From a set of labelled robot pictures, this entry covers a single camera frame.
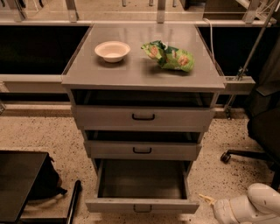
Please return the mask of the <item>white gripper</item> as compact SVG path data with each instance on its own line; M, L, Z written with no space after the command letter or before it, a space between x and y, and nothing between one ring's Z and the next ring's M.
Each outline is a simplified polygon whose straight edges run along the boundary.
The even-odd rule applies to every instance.
M204 200L209 206L213 206L214 217L220 224L237 223L237 219L232 212L228 199L219 199L215 202L214 198L203 194L200 194L199 197Z

